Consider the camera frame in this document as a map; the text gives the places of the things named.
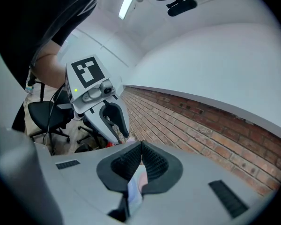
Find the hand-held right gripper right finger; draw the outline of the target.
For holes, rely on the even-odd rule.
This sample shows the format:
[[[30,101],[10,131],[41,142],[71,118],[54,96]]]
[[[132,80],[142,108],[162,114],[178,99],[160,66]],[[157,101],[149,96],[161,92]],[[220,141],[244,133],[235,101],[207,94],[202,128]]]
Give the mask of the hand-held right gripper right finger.
[[[251,225],[273,200],[195,153],[143,142],[148,183],[133,225]]]

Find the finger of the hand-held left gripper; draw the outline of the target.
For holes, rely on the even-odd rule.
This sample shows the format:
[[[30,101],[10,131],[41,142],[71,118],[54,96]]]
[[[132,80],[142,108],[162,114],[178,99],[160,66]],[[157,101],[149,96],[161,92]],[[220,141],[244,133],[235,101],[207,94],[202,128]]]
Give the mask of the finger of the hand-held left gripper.
[[[113,130],[107,119],[103,115],[103,111],[107,108],[105,103],[99,103],[88,109],[84,116],[91,125],[109,142],[120,144],[120,139]]]
[[[125,103],[120,97],[109,97],[105,102],[104,123],[107,128],[115,137],[118,137],[118,134],[113,129],[113,126],[116,125],[123,137],[128,137],[130,134],[130,124]]]

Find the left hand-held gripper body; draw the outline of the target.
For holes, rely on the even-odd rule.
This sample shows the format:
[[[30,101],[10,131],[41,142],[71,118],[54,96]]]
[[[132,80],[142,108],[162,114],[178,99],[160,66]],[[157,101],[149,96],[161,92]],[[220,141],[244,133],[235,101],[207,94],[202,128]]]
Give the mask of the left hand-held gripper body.
[[[104,101],[117,94],[110,77],[96,55],[66,64],[65,88],[76,114],[94,120]]]

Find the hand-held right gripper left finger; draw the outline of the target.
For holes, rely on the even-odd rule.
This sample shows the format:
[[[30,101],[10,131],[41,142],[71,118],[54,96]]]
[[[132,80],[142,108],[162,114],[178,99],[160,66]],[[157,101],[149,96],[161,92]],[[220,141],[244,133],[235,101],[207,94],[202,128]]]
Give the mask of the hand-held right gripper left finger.
[[[141,162],[140,142],[50,155],[36,145],[50,199],[43,212],[51,225],[140,225],[141,210],[129,210],[128,182]]]

